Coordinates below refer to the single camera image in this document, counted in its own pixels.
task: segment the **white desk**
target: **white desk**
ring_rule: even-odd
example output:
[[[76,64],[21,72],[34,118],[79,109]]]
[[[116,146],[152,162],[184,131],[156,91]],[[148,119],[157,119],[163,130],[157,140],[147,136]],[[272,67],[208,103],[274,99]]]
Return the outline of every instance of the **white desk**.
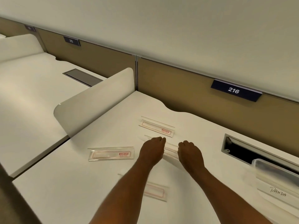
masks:
[[[161,136],[138,126],[145,116],[176,128],[172,144],[189,140],[203,154],[207,169],[246,201],[255,203],[242,175],[248,165],[221,152],[225,133],[299,163],[299,158],[135,91],[13,181],[43,224],[88,223],[119,179],[138,157],[143,135]],[[87,148],[135,147],[135,160],[88,162]],[[168,201],[143,197],[139,223],[219,223],[201,188],[182,170],[160,161],[149,181],[170,187]]]
[[[0,63],[0,163],[10,176],[68,139],[53,111],[89,88],[62,74],[74,68],[105,79],[47,53]]]

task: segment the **white wall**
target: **white wall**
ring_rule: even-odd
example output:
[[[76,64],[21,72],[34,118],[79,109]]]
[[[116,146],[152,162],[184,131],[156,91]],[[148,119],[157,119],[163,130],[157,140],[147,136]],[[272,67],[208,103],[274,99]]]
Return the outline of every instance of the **white wall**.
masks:
[[[0,16],[299,101],[299,0],[0,0]]]

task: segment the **tan fabric panel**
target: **tan fabric panel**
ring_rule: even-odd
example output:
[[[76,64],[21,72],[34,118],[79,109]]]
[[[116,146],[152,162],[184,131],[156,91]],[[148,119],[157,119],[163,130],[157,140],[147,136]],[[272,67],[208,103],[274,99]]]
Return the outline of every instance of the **tan fabric panel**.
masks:
[[[39,41],[39,43],[42,46],[43,50],[45,52],[47,52],[46,47],[45,47],[42,39],[40,38],[38,32],[33,32],[33,31],[30,31],[30,30],[27,30],[25,28],[24,24],[22,24],[22,23],[18,23],[18,22],[0,17],[0,34],[5,35],[6,37],[33,34],[33,35],[35,35],[35,37]]]
[[[42,29],[37,31],[48,53],[56,56],[58,60],[68,61],[107,78],[127,67],[131,67],[135,73],[133,55],[85,41],[80,41],[81,46],[76,46],[65,42],[63,35]]]
[[[211,89],[212,82],[205,76],[138,60],[140,92],[174,111],[192,113],[299,157],[299,104],[266,94],[257,102],[248,101]]]

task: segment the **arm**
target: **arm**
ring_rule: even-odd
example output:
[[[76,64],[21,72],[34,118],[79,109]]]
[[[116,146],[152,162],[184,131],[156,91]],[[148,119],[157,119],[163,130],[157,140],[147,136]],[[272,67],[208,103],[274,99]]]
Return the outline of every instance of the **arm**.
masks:
[[[188,141],[180,142],[178,146],[180,162],[206,194],[221,224],[271,224],[204,167],[202,153],[198,147]]]
[[[89,224],[136,224],[151,169],[162,159],[166,138],[145,142],[132,168],[118,181]]]

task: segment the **red logo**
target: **red logo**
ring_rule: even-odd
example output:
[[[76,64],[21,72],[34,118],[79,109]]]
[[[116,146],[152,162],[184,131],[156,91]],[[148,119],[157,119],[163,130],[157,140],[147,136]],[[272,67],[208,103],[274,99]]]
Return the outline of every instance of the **red logo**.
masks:
[[[162,131],[164,131],[164,132],[166,132],[166,133],[169,133],[169,131],[167,131],[167,130],[164,130],[164,129],[162,129]]]

